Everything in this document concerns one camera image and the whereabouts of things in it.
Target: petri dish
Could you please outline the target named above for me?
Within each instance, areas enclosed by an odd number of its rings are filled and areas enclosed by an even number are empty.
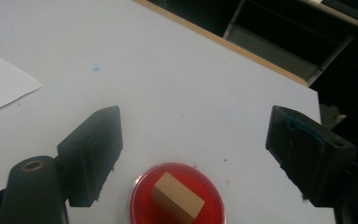
[[[131,224],[176,224],[150,199],[153,186],[166,172],[199,195],[205,205],[193,224],[225,224],[222,200],[213,183],[197,169],[181,163],[163,163],[144,172],[136,181],[130,198]]]

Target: white table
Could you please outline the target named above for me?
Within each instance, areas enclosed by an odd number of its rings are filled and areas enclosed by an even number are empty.
[[[0,56],[44,87],[0,109],[0,189],[16,163],[119,105],[124,149],[91,208],[71,223],[126,223],[136,177],[197,164],[227,223],[334,223],[265,150],[273,105],[320,120],[317,93],[130,0],[0,1]]]

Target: wooden cube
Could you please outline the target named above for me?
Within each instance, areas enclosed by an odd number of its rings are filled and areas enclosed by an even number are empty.
[[[191,224],[205,201],[179,180],[165,173],[153,187],[152,201],[180,224]]]

